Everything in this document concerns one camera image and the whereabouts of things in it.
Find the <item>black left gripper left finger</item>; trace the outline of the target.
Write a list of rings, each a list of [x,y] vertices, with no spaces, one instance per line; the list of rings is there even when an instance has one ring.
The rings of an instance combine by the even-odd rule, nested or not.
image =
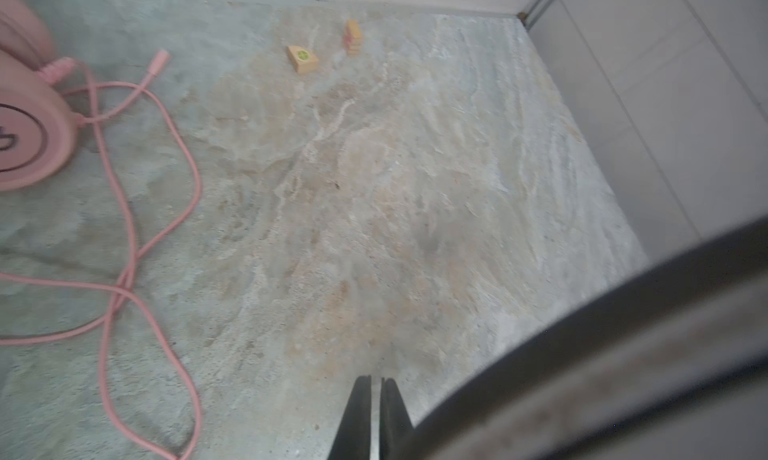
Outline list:
[[[370,459],[371,407],[371,376],[359,376],[346,403],[328,460]]]

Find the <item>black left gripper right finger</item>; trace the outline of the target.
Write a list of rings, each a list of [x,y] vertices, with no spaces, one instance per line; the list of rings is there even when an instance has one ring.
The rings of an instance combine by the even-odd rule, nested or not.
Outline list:
[[[379,400],[379,459],[389,459],[412,430],[413,424],[396,381],[383,378]]]

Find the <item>wooden block red letter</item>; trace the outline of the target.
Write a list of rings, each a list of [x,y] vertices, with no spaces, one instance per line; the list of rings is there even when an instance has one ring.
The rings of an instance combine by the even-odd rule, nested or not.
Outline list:
[[[356,20],[348,20],[345,26],[344,44],[348,56],[358,56],[363,46],[363,32]]]

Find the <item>pink headphones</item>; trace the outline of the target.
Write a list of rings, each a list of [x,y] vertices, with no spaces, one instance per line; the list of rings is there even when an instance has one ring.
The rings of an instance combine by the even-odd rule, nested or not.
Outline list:
[[[36,184],[72,156],[82,125],[112,118],[147,92],[170,54],[161,50],[128,98],[106,114],[76,114],[55,89],[80,66],[58,58],[46,25],[23,0],[1,0],[1,189]]]

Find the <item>wooden block green sticker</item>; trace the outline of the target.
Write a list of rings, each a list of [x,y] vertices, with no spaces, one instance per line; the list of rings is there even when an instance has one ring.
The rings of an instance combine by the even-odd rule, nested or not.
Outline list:
[[[300,76],[314,72],[319,66],[318,57],[302,46],[287,46],[287,55],[296,74]]]

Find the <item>white black headphones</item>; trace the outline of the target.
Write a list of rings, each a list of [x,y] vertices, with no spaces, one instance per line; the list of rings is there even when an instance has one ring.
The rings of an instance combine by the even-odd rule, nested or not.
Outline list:
[[[767,222],[663,262],[500,358],[396,459],[763,459]]]

